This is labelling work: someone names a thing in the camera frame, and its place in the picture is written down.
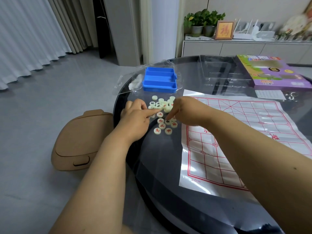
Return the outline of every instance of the hand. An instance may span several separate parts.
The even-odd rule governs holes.
[[[120,138],[124,138],[129,145],[142,138],[149,128],[149,117],[160,112],[160,109],[147,109],[141,99],[128,101],[121,111],[121,120],[115,128]]]
[[[177,120],[189,126],[198,126],[207,121],[213,108],[195,98],[183,96],[176,98],[174,107],[166,116],[166,120],[176,117]]]

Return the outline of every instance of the green leaves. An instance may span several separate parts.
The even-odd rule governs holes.
[[[223,20],[225,13],[218,14],[217,11],[212,11],[211,13],[207,9],[202,11],[197,11],[195,14],[188,13],[184,17],[184,27],[191,26],[215,26],[218,23],[218,20]]]

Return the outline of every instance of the round glass table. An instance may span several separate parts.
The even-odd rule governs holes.
[[[251,78],[241,73],[234,57],[192,56],[169,61],[174,63],[175,72],[178,72],[181,80],[181,89],[173,94],[175,97],[182,96],[184,89],[213,95],[257,97],[250,84]],[[167,67],[164,62],[154,66]],[[128,92],[130,82],[131,79],[124,84],[116,99],[115,126],[128,100],[140,98],[149,105],[154,94],[158,98],[169,98],[168,94],[162,93],[143,94],[140,92],[143,89]],[[295,97],[286,96],[286,100],[280,101],[281,106],[311,141],[311,91],[291,93]],[[146,135],[131,145],[126,161],[135,174],[147,207],[165,228],[172,233],[281,233],[275,220],[259,204],[208,195],[179,186],[181,123],[171,136],[163,137],[153,132],[156,119],[151,120]]]

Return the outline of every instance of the purple box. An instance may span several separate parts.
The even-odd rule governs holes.
[[[309,81],[279,57],[251,55],[237,57],[252,77],[256,90],[312,89]]]

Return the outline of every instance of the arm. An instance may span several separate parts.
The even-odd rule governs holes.
[[[148,117],[157,112],[157,109],[147,109],[142,100],[127,102],[123,118],[103,141],[50,234],[129,233],[129,229],[122,226],[125,159],[132,142],[146,133]]]
[[[311,231],[311,159],[191,97],[174,101],[167,119],[174,115],[213,134],[246,187],[284,232]]]

